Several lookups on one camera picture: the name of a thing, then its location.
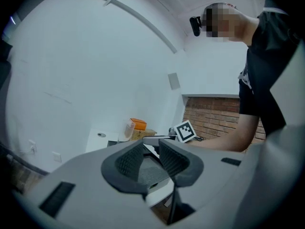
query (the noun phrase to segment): orange box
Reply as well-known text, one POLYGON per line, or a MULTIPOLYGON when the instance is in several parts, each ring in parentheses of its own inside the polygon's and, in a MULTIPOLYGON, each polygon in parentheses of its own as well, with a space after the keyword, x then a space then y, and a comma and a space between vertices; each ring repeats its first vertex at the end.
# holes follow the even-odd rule
POLYGON ((138 120, 138 119, 135 119, 135 118, 131 118, 132 122, 135 123, 135 129, 137 130, 143 130, 145 131, 146 129, 146 126, 147 126, 147 123, 143 120, 138 120))

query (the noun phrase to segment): wall outlet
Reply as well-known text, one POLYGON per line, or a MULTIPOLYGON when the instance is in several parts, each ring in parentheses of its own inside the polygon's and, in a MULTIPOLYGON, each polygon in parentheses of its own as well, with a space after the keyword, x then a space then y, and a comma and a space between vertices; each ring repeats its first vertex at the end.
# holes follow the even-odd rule
POLYGON ((33 140, 29 139, 29 145, 30 145, 30 150, 32 150, 34 153, 37 152, 36 143, 33 140))
POLYGON ((53 153, 53 159, 54 159, 55 161, 61 163, 61 154, 55 153, 55 152, 52 152, 52 153, 53 153))

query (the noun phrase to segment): gray device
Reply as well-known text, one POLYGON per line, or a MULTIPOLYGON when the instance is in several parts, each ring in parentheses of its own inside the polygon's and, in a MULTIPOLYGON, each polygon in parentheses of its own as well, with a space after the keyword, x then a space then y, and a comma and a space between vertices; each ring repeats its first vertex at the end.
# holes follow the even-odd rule
MULTIPOLYGON (((26 198, 16 198, 43 228, 165 228, 145 204, 147 188, 137 182, 143 141, 147 138, 77 156, 26 198)), ((305 126, 278 130, 246 153, 198 148, 168 137, 158 143, 161 163, 175 184, 172 228, 251 228, 297 182, 305 126)))

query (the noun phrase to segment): person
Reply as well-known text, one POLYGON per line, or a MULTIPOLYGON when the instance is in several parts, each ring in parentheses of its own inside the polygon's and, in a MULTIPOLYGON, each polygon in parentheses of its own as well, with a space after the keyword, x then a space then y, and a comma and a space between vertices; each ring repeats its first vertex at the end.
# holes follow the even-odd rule
POLYGON ((240 110, 237 128, 219 138, 188 144, 228 151, 244 151, 251 144, 259 118, 266 136, 285 126, 270 88, 287 66, 300 41, 289 15, 278 0, 265 0, 263 12, 252 18, 229 3, 204 9, 201 28, 207 36, 223 37, 248 46, 240 73, 240 110))

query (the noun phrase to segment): white countertop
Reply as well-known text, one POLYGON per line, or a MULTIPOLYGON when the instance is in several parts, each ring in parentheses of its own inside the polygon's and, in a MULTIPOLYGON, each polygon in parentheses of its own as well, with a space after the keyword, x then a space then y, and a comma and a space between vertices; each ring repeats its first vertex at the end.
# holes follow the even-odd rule
MULTIPOLYGON (((87 146, 86 153, 96 151, 102 148, 106 148, 108 145, 108 141, 116 142, 118 140, 118 133, 106 132, 97 129, 91 129, 87 146), (104 133, 106 137, 99 137, 98 133, 104 133)), ((159 155, 155 152, 153 146, 145 145, 156 157, 159 158, 159 155)), ((173 192, 173 181, 169 179, 168 183, 159 188, 158 190, 150 193, 146 197, 146 203, 149 207, 154 206, 159 203, 161 200, 165 199, 173 192)))

